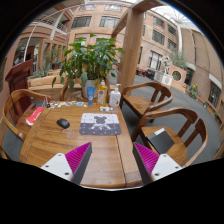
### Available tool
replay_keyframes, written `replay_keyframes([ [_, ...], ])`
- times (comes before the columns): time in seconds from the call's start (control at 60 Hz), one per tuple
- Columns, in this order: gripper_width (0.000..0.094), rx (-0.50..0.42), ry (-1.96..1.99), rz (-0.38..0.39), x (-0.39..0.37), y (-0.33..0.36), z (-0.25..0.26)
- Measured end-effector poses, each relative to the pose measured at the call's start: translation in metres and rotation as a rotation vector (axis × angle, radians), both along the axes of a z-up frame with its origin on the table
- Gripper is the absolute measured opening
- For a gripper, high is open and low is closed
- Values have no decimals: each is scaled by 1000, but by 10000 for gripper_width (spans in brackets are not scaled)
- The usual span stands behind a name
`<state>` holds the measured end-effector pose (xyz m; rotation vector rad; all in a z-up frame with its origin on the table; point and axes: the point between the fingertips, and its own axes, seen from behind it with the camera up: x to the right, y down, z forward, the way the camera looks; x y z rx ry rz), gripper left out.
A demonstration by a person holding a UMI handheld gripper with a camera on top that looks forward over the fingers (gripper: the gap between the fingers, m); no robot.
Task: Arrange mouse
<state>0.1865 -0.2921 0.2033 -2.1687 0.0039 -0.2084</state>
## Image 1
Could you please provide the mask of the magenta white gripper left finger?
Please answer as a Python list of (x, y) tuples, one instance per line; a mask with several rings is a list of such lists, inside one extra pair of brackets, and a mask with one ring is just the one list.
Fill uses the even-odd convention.
[(92, 143), (88, 142), (67, 154), (57, 153), (42, 166), (42, 169), (79, 185), (91, 154)]

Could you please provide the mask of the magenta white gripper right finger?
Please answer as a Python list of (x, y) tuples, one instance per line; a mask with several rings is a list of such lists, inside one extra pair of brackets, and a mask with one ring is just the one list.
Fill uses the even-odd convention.
[(168, 154), (158, 155), (136, 142), (133, 143), (133, 154), (144, 185), (182, 169)]

